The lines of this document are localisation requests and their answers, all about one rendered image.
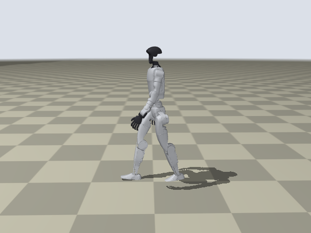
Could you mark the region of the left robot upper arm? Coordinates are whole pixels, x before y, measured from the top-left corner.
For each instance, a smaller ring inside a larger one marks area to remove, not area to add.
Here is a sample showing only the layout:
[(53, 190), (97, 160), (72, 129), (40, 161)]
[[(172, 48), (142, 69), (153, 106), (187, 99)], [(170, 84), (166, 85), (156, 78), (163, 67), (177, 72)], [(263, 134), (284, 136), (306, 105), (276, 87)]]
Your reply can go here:
[[(160, 69), (156, 69), (155, 72), (154, 72), (154, 91), (156, 91), (159, 95), (159, 92), (160, 92), (160, 87), (161, 87), (161, 82), (162, 82), (162, 79), (163, 79), (163, 76), (164, 76), (164, 72)], [(153, 91), (151, 91), (149, 93), (149, 96), (151, 97), (151, 93)]]

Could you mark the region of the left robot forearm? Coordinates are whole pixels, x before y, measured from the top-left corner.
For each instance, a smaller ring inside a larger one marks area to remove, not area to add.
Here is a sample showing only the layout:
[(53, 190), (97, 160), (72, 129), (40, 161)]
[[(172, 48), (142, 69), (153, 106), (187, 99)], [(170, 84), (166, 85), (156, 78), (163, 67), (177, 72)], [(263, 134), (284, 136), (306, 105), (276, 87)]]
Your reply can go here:
[(157, 96), (158, 96), (158, 93), (156, 91), (153, 91), (151, 93), (151, 97), (148, 98), (146, 105), (144, 106), (144, 108), (140, 112), (140, 114), (142, 116), (144, 116), (145, 113), (149, 113), (151, 111), (153, 104), (155, 104), (155, 102), (157, 100)]

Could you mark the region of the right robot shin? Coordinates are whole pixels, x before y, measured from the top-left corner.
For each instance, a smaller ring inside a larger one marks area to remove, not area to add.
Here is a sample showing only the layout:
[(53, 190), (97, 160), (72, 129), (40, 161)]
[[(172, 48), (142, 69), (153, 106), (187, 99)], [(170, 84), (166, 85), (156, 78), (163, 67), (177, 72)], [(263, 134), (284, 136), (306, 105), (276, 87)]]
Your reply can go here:
[(140, 163), (143, 160), (144, 154), (145, 154), (145, 150), (140, 150), (136, 146), (135, 154), (134, 154), (134, 167), (133, 167), (133, 169), (135, 170), (135, 173), (134, 173), (134, 170), (133, 170), (133, 173), (132, 173), (133, 175), (138, 173), (138, 168), (139, 168)]

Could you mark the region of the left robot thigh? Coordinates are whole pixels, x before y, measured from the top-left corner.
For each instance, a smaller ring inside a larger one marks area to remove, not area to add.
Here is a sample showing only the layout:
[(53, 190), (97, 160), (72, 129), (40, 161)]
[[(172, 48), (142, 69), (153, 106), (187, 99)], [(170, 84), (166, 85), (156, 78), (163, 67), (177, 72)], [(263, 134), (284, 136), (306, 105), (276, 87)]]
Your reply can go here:
[[(168, 146), (174, 146), (172, 143), (168, 143), (168, 132), (166, 125), (169, 123), (169, 117), (163, 112), (159, 112), (158, 116), (155, 118), (155, 132), (157, 139), (161, 147), (167, 152)], [(174, 146), (175, 147), (175, 146)]]

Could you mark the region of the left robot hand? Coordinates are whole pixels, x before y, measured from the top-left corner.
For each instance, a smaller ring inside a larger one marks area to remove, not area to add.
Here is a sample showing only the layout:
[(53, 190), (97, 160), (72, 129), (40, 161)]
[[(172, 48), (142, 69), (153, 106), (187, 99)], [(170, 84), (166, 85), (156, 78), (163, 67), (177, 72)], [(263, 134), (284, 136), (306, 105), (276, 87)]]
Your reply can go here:
[(134, 121), (131, 123), (132, 128), (138, 131), (138, 127), (139, 127), (139, 125), (140, 125), (141, 122), (142, 122), (142, 118), (145, 118), (146, 115), (147, 115), (147, 113), (145, 113), (144, 116), (142, 116), (142, 115), (139, 113), (138, 116), (132, 118), (131, 121), (134, 120)]

